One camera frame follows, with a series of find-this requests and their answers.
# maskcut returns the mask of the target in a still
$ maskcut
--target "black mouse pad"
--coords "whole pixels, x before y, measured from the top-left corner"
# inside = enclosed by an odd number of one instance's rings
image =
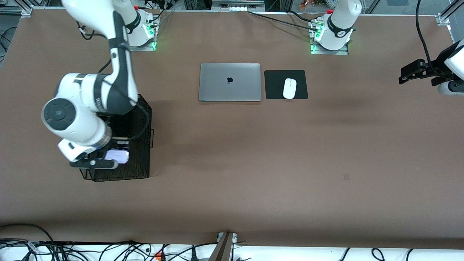
[[[296,92],[294,99],[307,99],[306,74],[304,70],[281,70],[264,71],[264,85],[266,87],[266,99],[285,99],[285,79],[291,78],[296,81]]]

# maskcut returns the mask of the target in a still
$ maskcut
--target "white robotic arm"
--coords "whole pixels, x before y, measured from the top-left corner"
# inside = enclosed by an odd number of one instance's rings
[[[403,68],[399,84],[417,78],[432,79],[432,86],[438,86],[438,92],[443,95],[464,96],[464,41],[454,43],[444,49],[434,61],[428,64],[418,59]]]
[[[362,5],[359,0],[339,0],[332,14],[325,14],[323,29],[314,38],[328,50],[340,50],[349,41],[353,25],[361,14]]]
[[[438,86],[438,92],[444,95],[464,95],[464,41],[457,44],[456,49],[445,60],[445,65],[455,75],[451,81]]]
[[[126,114],[135,106],[138,91],[124,18],[115,10],[111,0],[62,2],[74,19],[108,39],[113,66],[110,75],[67,74],[57,86],[55,97],[43,107],[43,123],[63,138],[58,147],[69,161],[75,162],[102,148],[111,139],[111,129],[96,112]]]

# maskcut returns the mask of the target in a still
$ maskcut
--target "tabletop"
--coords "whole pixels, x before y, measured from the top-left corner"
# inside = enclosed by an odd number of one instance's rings
[[[449,32],[420,20],[436,57]],[[174,12],[155,52],[132,53],[153,109],[151,177],[94,183],[40,112],[65,74],[106,63],[107,41],[83,40],[64,10],[34,10],[0,71],[0,222],[39,224],[57,241],[200,243],[231,230],[255,245],[462,248],[464,99],[429,79],[398,85],[425,56],[413,16],[355,27],[349,55],[314,55],[305,29]],[[265,70],[305,70],[309,98],[267,100],[262,86],[258,103],[199,102],[208,62],[260,63],[262,84]]]

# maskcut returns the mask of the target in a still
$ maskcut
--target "silver laptop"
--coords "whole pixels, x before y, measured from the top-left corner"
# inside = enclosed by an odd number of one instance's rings
[[[261,101],[259,64],[201,64],[199,100]]]

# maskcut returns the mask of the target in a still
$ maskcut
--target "white computer mouse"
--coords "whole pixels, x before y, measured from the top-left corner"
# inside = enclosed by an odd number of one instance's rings
[[[284,84],[284,98],[293,99],[296,92],[296,80],[287,78]]]

